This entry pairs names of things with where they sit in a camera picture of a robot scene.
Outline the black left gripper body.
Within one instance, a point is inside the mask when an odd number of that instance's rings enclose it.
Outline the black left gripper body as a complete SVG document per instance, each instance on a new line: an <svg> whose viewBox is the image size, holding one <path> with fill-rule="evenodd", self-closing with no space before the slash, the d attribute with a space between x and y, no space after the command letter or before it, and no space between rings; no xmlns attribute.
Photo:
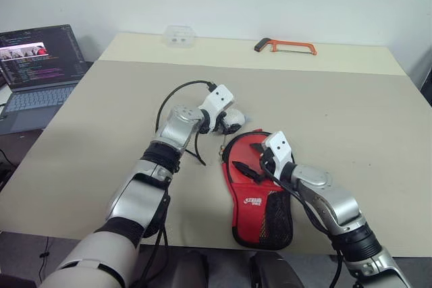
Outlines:
<svg viewBox="0 0 432 288"><path fill-rule="evenodd" d="M227 109L217 116L213 132L223 135L236 133L245 124L245 115L237 109Z"/></svg>

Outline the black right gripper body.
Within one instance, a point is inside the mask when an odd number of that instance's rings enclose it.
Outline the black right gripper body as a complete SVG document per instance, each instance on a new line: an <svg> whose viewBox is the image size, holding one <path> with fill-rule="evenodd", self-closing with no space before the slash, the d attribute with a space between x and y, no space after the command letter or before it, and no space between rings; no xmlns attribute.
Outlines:
<svg viewBox="0 0 432 288"><path fill-rule="evenodd" d="M273 160L274 154L270 148L260 155L259 165L261 170L268 179L274 179L275 161Z"/></svg>

